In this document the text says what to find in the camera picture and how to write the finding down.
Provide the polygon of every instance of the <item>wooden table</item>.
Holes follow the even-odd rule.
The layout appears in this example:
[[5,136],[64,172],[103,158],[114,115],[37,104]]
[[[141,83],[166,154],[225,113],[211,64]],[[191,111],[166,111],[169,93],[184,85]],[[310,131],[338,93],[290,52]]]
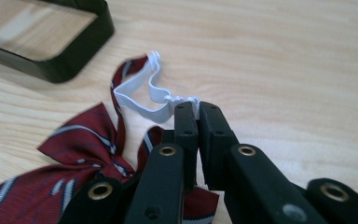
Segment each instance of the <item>wooden table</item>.
[[[358,192],[358,1],[108,4],[116,33],[73,80],[50,84],[0,65],[0,183],[53,163],[37,146],[101,101],[112,110],[112,73],[155,49],[159,86],[219,105],[240,142],[263,149],[289,180],[329,177]],[[134,98],[153,105],[145,91]],[[136,166],[153,123],[124,114],[125,156]],[[229,222],[222,199],[214,223]]]

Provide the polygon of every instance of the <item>black plastic frame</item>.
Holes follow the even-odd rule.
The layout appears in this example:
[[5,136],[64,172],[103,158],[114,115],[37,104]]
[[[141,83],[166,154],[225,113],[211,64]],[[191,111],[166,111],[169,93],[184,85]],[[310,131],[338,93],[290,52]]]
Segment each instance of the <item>black plastic frame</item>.
[[104,0],[40,0],[95,13],[97,18],[60,54],[44,61],[33,61],[0,49],[0,64],[52,83],[62,83],[77,75],[114,33],[109,7]]

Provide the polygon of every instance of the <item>striped tie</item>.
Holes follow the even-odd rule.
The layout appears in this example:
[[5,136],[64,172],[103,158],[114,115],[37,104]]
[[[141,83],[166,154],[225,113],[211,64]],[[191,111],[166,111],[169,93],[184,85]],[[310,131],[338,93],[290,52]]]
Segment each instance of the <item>striped tie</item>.
[[[116,71],[111,93],[118,116],[117,129],[103,104],[77,115],[56,130],[39,151],[58,164],[13,177],[0,185],[0,223],[57,223],[65,206],[96,176],[128,181],[144,169],[162,129],[149,129],[138,150],[136,171],[122,158],[125,126],[113,89],[124,76],[141,70],[147,57],[124,62]],[[184,223],[210,223],[218,196],[195,188],[185,196]]]

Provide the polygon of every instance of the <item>white elastic strap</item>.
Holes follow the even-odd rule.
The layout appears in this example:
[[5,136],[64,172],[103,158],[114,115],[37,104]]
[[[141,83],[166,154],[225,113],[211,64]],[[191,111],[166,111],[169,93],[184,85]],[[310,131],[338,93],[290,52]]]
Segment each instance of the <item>white elastic strap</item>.
[[[156,85],[160,78],[159,55],[156,51],[152,51],[147,54],[147,58],[148,60],[144,67],[137,74],[134,74],[132,78],[114,89],[118,104],[138,112],[146,119],[150,119],[156,123],[163,123],[173,115],[174,108],[177,105],[189,101],[192,103],[194,114],[196,119],[198,119],[200,99],[197,97],[172,97],[169,90],[157,87]],[[146,108],[131,98],[131,94],[138,90],[148,77],[150,99],[155,103],[163,104],[159,109]]]

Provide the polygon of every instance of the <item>red necktie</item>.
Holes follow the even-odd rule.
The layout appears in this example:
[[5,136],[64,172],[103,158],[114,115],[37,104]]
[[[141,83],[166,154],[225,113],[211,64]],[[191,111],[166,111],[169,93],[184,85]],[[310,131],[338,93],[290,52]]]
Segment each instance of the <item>red necktie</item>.
[[[122,157],[125,126],[113,94],[124,76],[143,68],[147,57],[129,60],[116,71],[111,92],[118,115],[114,127],[103,104],[70,119],[56,130],[39,150],[57,161],[0,185],[0,223],[57,223],[74,194],[98,175],[129,180],[145,167],[150,150],[160,144],[162,129],[153,127],[138,150],[135,171]],[[196,188],[185,196],[184,222],[210,223],[218,196]]]

